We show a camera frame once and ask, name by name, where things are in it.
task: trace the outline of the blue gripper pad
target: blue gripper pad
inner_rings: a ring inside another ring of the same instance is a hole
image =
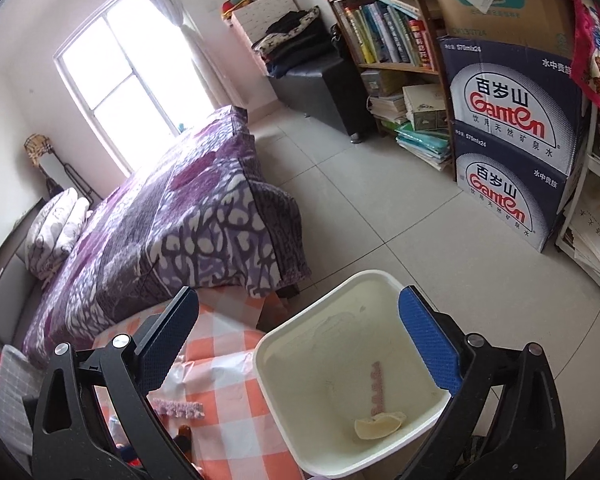
[[[136,347],[136,384],[147,393],[162,386],[191,329],[198,320],[198,295],[183,287]]]
[[[455,396],[462,385],[458,352],[410,288],[400,293],[398,314],[435,383]]]

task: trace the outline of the cardboard box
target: cardboard box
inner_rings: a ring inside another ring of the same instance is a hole
[[[570,175],[588,125],[570,62],[494,41],[441,38],[456,120]]]
[[[572,56],[574,20],[569,0],[472,1],[481,10],[468,0],[438,0],[450,35]]]
[[[406,117],[414,130],[446,128],[446,103],[439,83],[411,85],[402,88]]]
[[[366,92],[371,97],[387,97],[402,90],[403,86],[416,84],[416,74],[399,70],[365,70],[360,74]]]
[[[454,122],[458,186],[542,252],[578,183],[528,153],[460,121]]]

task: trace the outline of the lemon slice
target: lemon slice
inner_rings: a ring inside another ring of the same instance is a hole
[[[378,413],[371,418],[359,418],[355,423],[356,435],[362,440],[377,440],[398,431],[407,420],[403,412]]]

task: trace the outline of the screw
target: screw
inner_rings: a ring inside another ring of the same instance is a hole
[[[129,344],[129,341],[131,341],[131,338],[127,334],[120,334],[113,338],[113,346],[115,348],[124,348]]]
[[[536,356],[542,355],[542,347],[538,343],[531,343],[529,345],[529,351]]]
[[[484,338],[480,334],[470,334],[466,341],[474,348],[482,348],[484,346]]]
[[[67,343],[60,343],[58,346],[56,346],[56,349],[54,350],[54,352],[56,353],[56,355],[62,355],[62,354],[66,354],[66,351],[69,349],[69,345]]]

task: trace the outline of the tiled floor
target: tiled floor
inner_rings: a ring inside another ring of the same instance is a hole
[[[298,201],[313,271],[299,311],[348,277],[381,269],[417,284],[465,332],[545,348],[562,403],[571,472],[600,438],[600,289],[552,246],[538,254],[390,137],[353,145],[284,109],[252,125],[272,184]],[[480,426],[497,405],[493,392]]]

